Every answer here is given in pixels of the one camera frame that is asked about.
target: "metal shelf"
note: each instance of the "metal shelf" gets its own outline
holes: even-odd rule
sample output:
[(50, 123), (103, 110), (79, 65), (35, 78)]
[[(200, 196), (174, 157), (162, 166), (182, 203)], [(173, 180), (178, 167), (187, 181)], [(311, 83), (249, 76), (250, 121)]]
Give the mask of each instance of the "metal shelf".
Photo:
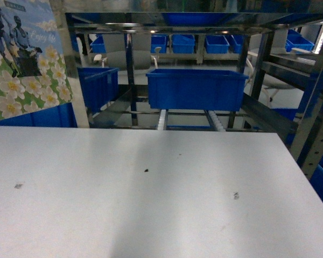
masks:
[[(299, 4), (294, 1), (290, 3), (287, 9), (280, 8), (279, 12), (274, 10), (266, 11), (264, 4), (268, 1), (261, 1), (261, 6), (255, 5), (252, 9), (242, 4), (247, 1), (238, 0), (236, 11), (220, 9), (216, 5), (218, 1), (209, 1), (208, 5), (203, 5), (201, 0), (192, 0), (192, 4), (187, 4), (187, 6), (182, 6), (182, 1), (178, 0), (164, 1), (163, 3), (167, 3), (166, 5), (162, 5), (155, 0), (122, 0), (119, 4), (115, 0), (92, 0), (87, 2), (80, 0), (64, 0), (62, 2), (50, 0), (50, 2), (62, 38), (67, 73), (71, 84), (73, 83), (75, 96), (81, 95), (81, 90), (74, 52), (71, 48), (70, 33), (125, 33), (128, 41), (132, 33), (150, 33), (151, 30), (166, 34), (188, 33), (199, 35), (199, 39), (201, 38), (199, 45), (202, 45), (201, 42), (206, 34), (244, 34), (247, 37), (240, 55), (230, 53), (224, 55), (207, 54), (201, 47), (193, 55), (170, 53), (161, 54), (160, 56), (161, 58), (194, 59), (197, 60), (197, 63), (202, 63), (203, 60), (209, 59), (238, 59), (237, 71), (241, 73), (244, 72), (245, 68), (250, 41), (249, 36), (262, 33), (261, 46), (254, 72), (254, 83), (251, 87), (250, 97), (245, 96), (244, 98), (243, 109), (247, 110), (247, 113), (253, 113), (251, 117), (255, 116), (255, 120), (259, 122), (262, 129), (278, 132), (283, 139), (296, 131), (296, 137), (290, 151), (304, 173), (311, 177), (320, 157), (323, 155), (323, 47), (316, 58), (315, 65), (304, 64), (292, 59), (292, 55), (270, 55), (270, 48), (275, 30), (323, 21), (323, 5), (319, 4), (318, 1), (306, 1), (308, 6), (304, 6), (305, 3), (303, 2)], [(95, 13), (95, 16), (89, 16), (89, 13)], [(185, 21), (175, 24), (170, 19), (172, 15), (180, 15), (181, 18), (185, 18)], [(205, 21), (194, 23), (198, 19), (191, 19), (191, 15), (204, 18)], [(74, 23), (72, 16), (77, 16), (78, 20), (80, 19), (85, 24)], [(135, 25), (128, 28), (124, 25), (117, 26), (108, 23), (135, 23)], [(128, 56), (131, 53), (132, 45), (128, 44)], [(275, 115), (272, 110), (258, 104), (257, 99), (266, 73), (305, 91), (294, 123), (288, 123), (283, 118)], [(134, 102), (138, 100), (133, 69), (128, 69), (128, 77), (130, 78), (129, 88), (131, 93), (125, 95), (121, 102), (117, 101), (117, 104), (113, 105), (113, 109), (120, 110), (125, 108), (130, 101), (134, 105)], [(77, 116), (77, 113), (81, 112), (81, 110), (75, 109), (77, 122), (81, 117)], [(132, 118), (134, 119), (134, 117), (136, 117), (136, 114), (132, 113)], [(231, 113), (229, 127), (232, 127), (234, 118), (235, 113)]]

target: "stainless steel frame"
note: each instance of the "stainless steel frame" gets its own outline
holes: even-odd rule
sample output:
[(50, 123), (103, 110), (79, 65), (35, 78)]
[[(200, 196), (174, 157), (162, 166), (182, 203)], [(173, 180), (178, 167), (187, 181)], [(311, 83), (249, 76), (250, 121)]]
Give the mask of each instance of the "stainless steel frame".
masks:
[[(74, 52), (71, 48), (69, 31), (72, 33), (124, 33), (127, 38), (127, 69), (129, 76), (130, 91), (123, 95), (117, 103), (102, 114), (94, 118), (94, 122), (99, 122), (103, 127), (113, 126), (113, 120), (125, 111), (127, 104), (131, 104), (133, 127), (137, 128), (137, 111), (135, 101), (138, 100), (137, 90), (134, 84), (134, 66), (132, 59), (133, 45), (131, 41), (132, 33), (150, 33), (155, 30), (158, 33), (190, 33), (199, 35), (199, 42), (204, 41), (206, 34), (244, 34), (253, 35), (263, 33), (256, 68), (254, 71), (253, 86), (251, 87), (251, 97), (245, 96), (243, 109), (255, 121), (259, 123), (263, 130), (277, 132), (282, 139), (286, 139), (290, 133), (295, 133), (296, 137), (290, 148), (293, 157), (298, 160), (304, 173), (310, 178), (314, 168), (317, 166), (323, 154), (323, 48), (319, 56), (315, 59), (315, 65), (302, 64), (297, 60), (292, 60), (291, 56), (270, 55), (271, 43), (274, 31), (280, 28), (293, 28), (300, 25), (311, 24), (323, 21), (323, 5), (318, 1), (308, 1), (308, 6), (294, 6), (290, 3), (288, 8), (280, 8), (272, 13), (264, 11), (263, 4), (268, 1), (259, 1), (261, 5), (247, 6), (244, 3), (251, 1), (237, 1), (237, 9), (227, 9), (222, 5), (224, 1), (211, 0), (208, 4), (203, 4), (203, 0), (191, 0), (187, 5), (184, 1), (157, 1), (157, 0), (50, 0), (55, 18), (58, 23), (62, 44), (65, 51), (68, 76), (75, 94), (74, 111), (79, 126), (87, 126), (85, 106), (81, 96), (80, 83), (76, 71)], [(86, 13), (96, 13), (95, 19), (86, 18)], [(180, 12), (184, 16), (188, 12), (196, 12), (198, 15), (213, 15), (215, 19), (204, 24), (173, 24), (168, 19), (174, 12)], [(88, 24), (72, 24), (66, 22), (65, 13), (76, 14), (77, 17), (87, 21)], [(124, 26), (114, 26), (108, 23), (134, 23), (130, 28)], [(244, 61), (247, 56), (249, 37), (246, 37), (241, 55), (228, 54), (222, 56), (226, 59), (238, 59), (237, 71), (244, 71)], [(202, 60), (217, 58), (198, 48), (194, 55), (187, 55), (185, 58)], [(160, 55), (160, 58), (179, 58), (182, 56), (173, 53)], [(264, 74), (268, 73), (287, 83), (297, 86), (300, 89), (312, 90), (312, 94), (303, 98), (302, 105), (306, 108), (299, 108), (294, 122), (287, 121), (276, 115), (257, 99), (261, 92)], [(309, 89), (308, 83), (317, 79), (313, 89)], [(234, 117), (237, 114), (231, 113), (229, 127), (233, 126)]]

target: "white chair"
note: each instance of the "white chair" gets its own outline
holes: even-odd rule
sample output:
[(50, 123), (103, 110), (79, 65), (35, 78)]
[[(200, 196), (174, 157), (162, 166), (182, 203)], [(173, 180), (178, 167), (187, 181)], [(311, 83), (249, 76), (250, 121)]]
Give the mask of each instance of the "white chair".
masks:
[[(251, 51), (248, 52), (247, 65), (248, 65), (250, 71), (249, 71), (249, 78), (248, 78), (247, 82), (245, 83), (245, 86), (247, 84), (251, 84), (252, 77), (254, 75), (254, 67), (249, 60), (250, 56), (257, 57), (257, 54), (254, 52), (251, 52)], [(266, 95), (266, 105), (269, 108), (270, 108), (270, 103), (273, 101), (273, 98), (279, 92), (279, 90), (294, 89), (293, 86), (291, 86), (279, 79), (276, 79), (268, 74), (264, 75), (263, 86), (265, 86), (265, 87), (262, 87), (262, 92)]]
[[(118, 67), (120, 70), (127, 69), (124, 35), (122, 34), (104, 34), (103, 40), (106, 46), (106, 58), (101, 54), (95, 55), (94, 62), (102, 62), (102, 67)], [(146, 70), (151, 67), (151, 61), (154, 61), (155, 68), (158, 68), (159, 51), (161, 47), (156, 47), (156, 53), (151, 55), (151, 35), (134, 34), (133, 41), (133, 59), (134, 69)]]

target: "poster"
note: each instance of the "poster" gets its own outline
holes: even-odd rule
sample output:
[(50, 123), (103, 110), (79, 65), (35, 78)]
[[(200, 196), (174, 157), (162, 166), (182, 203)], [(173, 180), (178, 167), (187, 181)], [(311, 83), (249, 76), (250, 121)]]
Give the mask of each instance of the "poster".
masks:
[(0, 120), (72, 100), (48, 0), (0, 0)]

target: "table surface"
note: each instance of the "table surface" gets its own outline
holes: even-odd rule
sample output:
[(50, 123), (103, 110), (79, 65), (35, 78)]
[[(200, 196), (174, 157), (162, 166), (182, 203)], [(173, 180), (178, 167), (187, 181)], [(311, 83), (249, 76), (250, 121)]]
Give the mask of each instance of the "table surface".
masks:
[(0, 127), (0, 258), (323, 258), (276, 134)]

